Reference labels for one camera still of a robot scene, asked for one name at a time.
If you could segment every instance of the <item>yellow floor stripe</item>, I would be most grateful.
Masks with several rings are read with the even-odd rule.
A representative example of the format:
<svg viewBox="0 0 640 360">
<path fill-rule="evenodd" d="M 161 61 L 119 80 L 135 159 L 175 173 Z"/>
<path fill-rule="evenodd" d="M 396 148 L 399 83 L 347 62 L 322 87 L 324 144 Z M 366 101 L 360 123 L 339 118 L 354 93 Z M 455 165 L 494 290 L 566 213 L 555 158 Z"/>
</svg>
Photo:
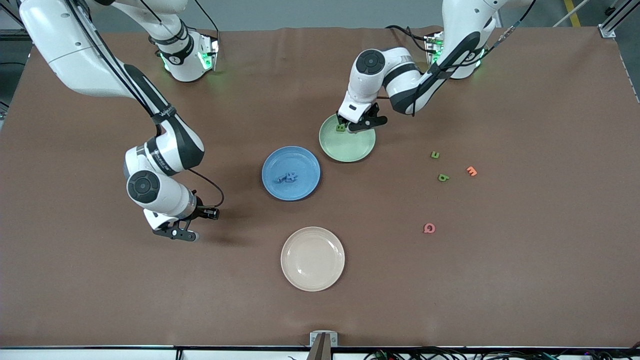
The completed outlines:
<svg viewBox="0 0 640 360">
<path fill-rule="evenodd" d="M 571 10 L 573 10 L 574 8 L 572 0 L 564 0 L 564 5 L 566 6 L 567 12 L 571 12 Z M 571 20 L 571 26 L 573 26 L 574 28 L 580 27 L 580 20 L 578 19 L 577 13 L 574 13 L 573 15 L 571 15 L 569 19 Z"/>
</svg>

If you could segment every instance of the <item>green plate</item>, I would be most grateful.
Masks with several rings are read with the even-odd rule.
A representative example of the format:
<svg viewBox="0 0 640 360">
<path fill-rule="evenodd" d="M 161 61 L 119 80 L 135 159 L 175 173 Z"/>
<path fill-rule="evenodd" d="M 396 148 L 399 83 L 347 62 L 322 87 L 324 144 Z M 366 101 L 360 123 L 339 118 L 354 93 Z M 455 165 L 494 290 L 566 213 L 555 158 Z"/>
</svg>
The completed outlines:
<svg viewBox="0 0 640 360">
<path fill-rule="evenodd" d="M 376 144 L 374 129 L 349 133 L 336 131 L 338 116 L 333 114 L 320 127 L 318 138 L 322 150 L 332 159 L 352 163 L 364 159 Z"/>
</svg>

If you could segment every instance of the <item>gray floor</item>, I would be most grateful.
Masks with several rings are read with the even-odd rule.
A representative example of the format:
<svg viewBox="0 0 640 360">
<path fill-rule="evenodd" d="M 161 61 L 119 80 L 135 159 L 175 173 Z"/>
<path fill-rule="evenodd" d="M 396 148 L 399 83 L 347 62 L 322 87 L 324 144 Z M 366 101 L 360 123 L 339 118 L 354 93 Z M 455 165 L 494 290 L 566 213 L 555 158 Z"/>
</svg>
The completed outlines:
<svg viewBox="0 0 640 360">
<path fill-rule="evenodd" d="M 596 26 L 606 18 L 604 10 L 612 0 L 591 0 L 578 11 L 582 26 Z M 442 25 L 442 0 L 200 0 L 222 31 L 271 30 L 278 28 L 383 28 L 390 24 L 419 28 Z M 504 26 L 514 23 L 523 8 L 502 10 Z M 541 0 L 531 10 L 521 26 L 551 26 L 566 14 L 563 0 Z M 180 16 L 188 25 L 211 28 L 209 21 L 194 0 L 189 0 Z M 99 31 L 143 31 L 133 20 L 115 8 L 106 7 L 93 14 Z M 566 20 L 562 26 L 571 26 Z M 17 28 L 16 24 L 0 12 L 0 29 Z M 632 13 L 616 30 L 623 59 L 631 79 L 640 86 L 640 10 Z M 31 48 L 27 42 L 0 41 L 0 62 L 24 63 Z M 0 65 L 0 101 L 10 104 L 22 67 Z"/>
</svg>

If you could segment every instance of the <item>table surface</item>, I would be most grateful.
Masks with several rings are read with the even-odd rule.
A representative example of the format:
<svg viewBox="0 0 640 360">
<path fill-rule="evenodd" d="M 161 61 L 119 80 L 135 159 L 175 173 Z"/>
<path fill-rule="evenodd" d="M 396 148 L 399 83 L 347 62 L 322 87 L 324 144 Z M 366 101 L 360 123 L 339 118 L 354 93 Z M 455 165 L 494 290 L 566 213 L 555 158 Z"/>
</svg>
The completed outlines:
<svg viewBox="0 0 640 360">
<path fill-rule="evenodd" d="M 121 171 L 154 134 L 146 113 L 72 92 L 34 51 L 0 140 L 0 345 L 297 345 L 316 329 L 361 346 L 637 341 L 640 107 L 616 43 L 595 28 L 518 29 L 414 119 L 383 101 L 389 124 L 350 164 L 322 152 L 320 125 L 361 50 L 406 45 L 424 66 L 406 38 L 224 33 L 220 71 L 178 83 L 146 37 L 105 39 L 204 141 L 197 169 L 227 194 L 221 217 L 193 222 L 196 243 L 154 236 Z M 323 171 L 298 202 L 260 180 L 286 145 Z M 429 222 L 436 233 L 422 232 Z M 285 240 L 306 226 L 346 251 L 342 277 L 319 293 L 280 269 Z"/>
</svg>

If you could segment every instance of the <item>small orange object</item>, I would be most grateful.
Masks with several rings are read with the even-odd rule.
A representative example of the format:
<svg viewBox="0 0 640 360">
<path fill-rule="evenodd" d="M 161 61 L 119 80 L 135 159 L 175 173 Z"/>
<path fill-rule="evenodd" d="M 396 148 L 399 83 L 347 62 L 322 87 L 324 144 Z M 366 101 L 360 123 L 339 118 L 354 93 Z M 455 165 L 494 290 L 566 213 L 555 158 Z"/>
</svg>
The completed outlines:
<svg viewBox="0 0 640 360">
<path fill-rule="evenodd" d="M 428 223 L 424 226 L 425 234 L 433 234 L 435 232 L 436 232 L 436 225 L 433 225 L 432 223 Z"/>
</svg>

